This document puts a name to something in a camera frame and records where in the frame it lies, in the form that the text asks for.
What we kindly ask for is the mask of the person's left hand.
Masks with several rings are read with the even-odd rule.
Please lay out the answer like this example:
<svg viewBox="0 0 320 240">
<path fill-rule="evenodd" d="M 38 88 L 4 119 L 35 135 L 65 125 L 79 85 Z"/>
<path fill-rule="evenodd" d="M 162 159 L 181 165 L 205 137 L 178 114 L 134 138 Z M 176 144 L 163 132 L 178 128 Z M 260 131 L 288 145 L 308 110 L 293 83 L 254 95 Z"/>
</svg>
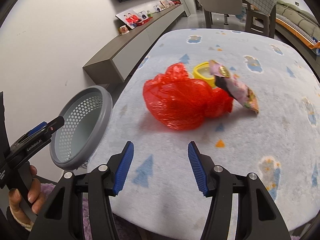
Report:
<svg viewBox="0 0 320 240">
<path fill-rule="evenodd" d="M 38 214 L 46 201 L 46 197 L 43 192 L 41 192 L 41 183 L 35 178 L 37 175 L 37 169 L 35 166 L 30 165 L 30 173 L 33 176 L 33 182 L 31 184 L 30 190 L 28 192 L 28 202 L 32 204 L 31 210 L 34 214 Z M 22 201 L 22 196 L 18 189 L 11 189 L 8 194 L 9 197 L 9 208 L 13 215 L 14 220 L 22 226 L 25 230 L 30 232 L 33 227 L 33 222 L 24 213 L 20 207 L 20 202 Z"/>
</svg>

